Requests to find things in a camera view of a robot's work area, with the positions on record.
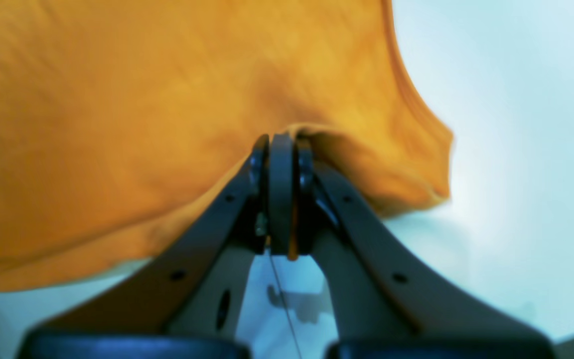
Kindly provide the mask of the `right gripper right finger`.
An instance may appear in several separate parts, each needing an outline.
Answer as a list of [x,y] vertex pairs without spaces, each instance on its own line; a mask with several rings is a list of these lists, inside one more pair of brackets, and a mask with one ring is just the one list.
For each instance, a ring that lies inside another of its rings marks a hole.
[[555,358],[544,334],[412,254],[308,140],[296,140],[294,166],[294,243],[323,271],[338,331],[327,359]]

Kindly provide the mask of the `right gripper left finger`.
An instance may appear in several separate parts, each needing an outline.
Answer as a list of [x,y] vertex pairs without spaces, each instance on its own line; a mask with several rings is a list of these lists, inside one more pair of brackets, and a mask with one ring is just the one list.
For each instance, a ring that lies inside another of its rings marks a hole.
[[264,249],[257,217],[270,139],[161,255],[95,298],[35,327],[20,359],[250,359],[234,339],[249,268]]

